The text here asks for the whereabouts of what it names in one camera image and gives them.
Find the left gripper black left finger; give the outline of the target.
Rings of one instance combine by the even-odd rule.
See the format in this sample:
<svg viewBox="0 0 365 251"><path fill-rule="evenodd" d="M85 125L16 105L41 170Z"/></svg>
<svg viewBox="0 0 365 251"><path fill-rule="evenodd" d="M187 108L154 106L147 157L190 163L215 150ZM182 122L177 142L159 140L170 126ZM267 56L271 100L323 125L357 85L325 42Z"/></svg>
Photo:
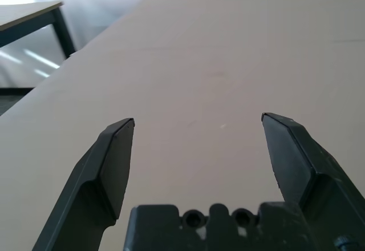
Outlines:
<svg viewBox="0 0 365 251"><path fill-rule="evenodd" d="M98 250L128 184L135 121L109 125L74 166L34 250Z"/></svg>

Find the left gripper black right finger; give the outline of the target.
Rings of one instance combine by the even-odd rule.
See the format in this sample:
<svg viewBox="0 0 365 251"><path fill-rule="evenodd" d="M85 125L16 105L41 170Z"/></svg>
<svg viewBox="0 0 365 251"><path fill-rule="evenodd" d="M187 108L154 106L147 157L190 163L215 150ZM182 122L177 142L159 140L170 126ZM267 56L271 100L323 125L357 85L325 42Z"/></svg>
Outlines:
<svg viewBox="0 0 365 251"><path fill-rule="evenodd" d="M364 250L364 197L304 126L264 113L261 122L274 176L296 203L320 250Z"/></svg>

